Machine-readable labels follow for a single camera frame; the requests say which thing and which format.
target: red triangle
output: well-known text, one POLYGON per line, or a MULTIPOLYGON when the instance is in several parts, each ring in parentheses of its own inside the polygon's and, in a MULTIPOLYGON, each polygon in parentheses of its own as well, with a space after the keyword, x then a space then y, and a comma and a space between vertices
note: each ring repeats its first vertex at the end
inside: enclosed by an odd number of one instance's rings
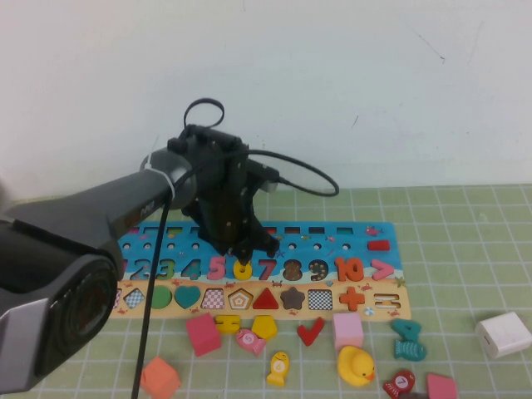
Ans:
POLYGON ((279 309, 279 304, 273 297, 269 288, 265 288, 253 303, 253 309, 279 309))

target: black cable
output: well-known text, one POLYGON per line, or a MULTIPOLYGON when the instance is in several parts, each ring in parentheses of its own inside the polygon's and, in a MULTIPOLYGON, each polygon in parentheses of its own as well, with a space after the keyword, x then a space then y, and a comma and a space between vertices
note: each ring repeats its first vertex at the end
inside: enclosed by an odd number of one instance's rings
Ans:
POLYGON ((218 100, 215 100, 214 98, 200 98, 199 100, 196 100, 192 104, 190 104, 189 107, 186 109, 185 114, 183 115, 183 127, 187 126, 186 117, 188 116, 190 110, 194 108, 195 106, 198 106, 199 104, 210 104, 212 106, 216 106, 220 111, 222 111, 222 116, 218 119, 218 121, 214 123, 213 125, 206 126, 206 127, 215 127, 219 125, 220 123, 222 123, 222 121, 225 118, 224 104, 222 104, 218 100))
POLYGON ((270 158, 276 158, 278 160, 284 160, 284 161, 289 162, 291 164, 294 164, 294 165, 297 165, 297 166, 301 166, 302 168, 304 168, 306 170, 310 170, 311 172, 315 173, 316 175, 318 175, 320 177, 323 177, 334 188, 334 192, 332 192, 332 193, 324 193, 322 191, 315 191, 315 190, 307 189, 307 188, 304 188, 304 187, 302 187, 300 185, 296 185, 296 184, 292 183, 291 181, 284 179, 283 177, 279 177, 278 181, 277 182, 274 181, 273 183, 281 183, 283 185, 289 185, 289 186, 293 187, 294 189, 298 189, 298 190, 301 190, 301 191, 303 191, 305 193, 309 193, 309 194, 312 194, 312 195, 317 195, 319 197, 334 197, 334 196, 338 195, 338 193, 340 192, 340 188, 338 187, 337 182, 334 181, 331 176, 329 176, 329 175, 325 174, 324 172, 322 172, 320 169, 318 169, 318 168, 316 168, 316 167, 314 167, 312 165, 309 165, 308 163, 303 162, 302 160, 296 160, 295 158, 292 158, 291 156, 278 154, 277 152, 272 152, 272 151, 267 151, 267 150, 236 150, 236 151, 228 152, 226 154, 219 155, 219 156, 217 156, 215 158, 209 158, 208 160, 205 160, 204 162, 201 162, 201 163, 197 164, 191 170, 188 170, 187 172, 185 172, 175 182, 175 184, 174 184, 175 191, 177 191, 177 189, 187 179, 189 179, 192 175, 195 175, 196 173, 198 173, 198 171, 200 171, 200 169, 204 168, 206 165, 208 165, 210 163, 214 163, 214 162, 220 162, 221 160, 226 160, 228 158, 232 158, 232 157, 238 156, 238 155, 263 155, 263 156, 269 156, 270 158))
POLYGON ((155 286, 155 275, 157 274, 157 268, 159 267, 160 247, 163 243, 166 219, 168 218, 168 212, 170 211, 171 203, 172 199, 170 195, 168 195, 168 199, 166 200, 165 206, 163 208, 163 213, 160 217, 159 229, 157 230, 157 240, 155 241, 155 251, 151 262, 150 279, 148 280, 148 292, 146 293, 144 316, 142 318, 143 322, 142 330, 140 332, 139 354, 136 359, 135 380, 133 381, 131 399, 137 399, 137 397, 139 396, 140 375, 142 374, 142 367, 144 366, 146 342, 148 341, 148 329, 150 328, 151 302, 153 299, 153 289, 155 286))

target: number puzzle board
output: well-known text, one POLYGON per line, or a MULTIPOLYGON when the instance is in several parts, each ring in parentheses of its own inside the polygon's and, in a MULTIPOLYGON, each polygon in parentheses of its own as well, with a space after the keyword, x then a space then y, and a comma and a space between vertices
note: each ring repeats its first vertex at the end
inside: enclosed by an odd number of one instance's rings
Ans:
MULTIPOLYGON (((158 227, 157 222, 144 222, 120 239, 126 274, 119 282, 112 318, 142 317, 158 227)), ((356 307, 366 321, 411 318, 391 223, 268 222, 264 227, 280 240, 279 251, 273 259, 255 251, 250 264, 241 265, 231 255, 220 257, 199 239, 196 224, 167 223, 152 317, 190 318, 209 312, 241 318, 271 314, 277 319, 331 319, 335 312, 348 312, 351 301, 351 310, 356 307), (385 250, 369 250, 375 241, 385 250), (386 271, 386 277, 373 278, 386 271), (291 287, 297 291, 288 291, 291 287), (278 309, 254 309, 256 301, 267 299, 266 293, 261 296, 266 288, 278 309), (291 303, 289 308, 283 299, 291 303)))

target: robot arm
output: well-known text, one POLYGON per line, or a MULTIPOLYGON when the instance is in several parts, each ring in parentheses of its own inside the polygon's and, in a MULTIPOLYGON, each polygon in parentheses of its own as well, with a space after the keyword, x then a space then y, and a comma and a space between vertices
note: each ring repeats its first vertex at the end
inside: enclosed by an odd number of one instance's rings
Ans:
POLYGON ((11 208, 0 224, 0 394, 22 392, 101 330, 125 270, 117 240, 172 195, 220 253, 247 263, 278 241, 257 221, 253 196, 278 172, 248 160, 240 138, 186 126, 141 170, 62 199, 11 208), (197 173, 175 186, 194 168, 197 173))

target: white wall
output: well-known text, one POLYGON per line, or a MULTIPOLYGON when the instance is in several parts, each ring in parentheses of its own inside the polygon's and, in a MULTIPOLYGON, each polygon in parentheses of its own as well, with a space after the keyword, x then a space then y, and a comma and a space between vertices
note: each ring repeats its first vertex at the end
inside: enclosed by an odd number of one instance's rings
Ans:
POLYGON ((0 0, 0 180, 20 198, 128 174, 212 96, 223 130, 344 187, 530 182, 531 15, 517 0, 0 0))

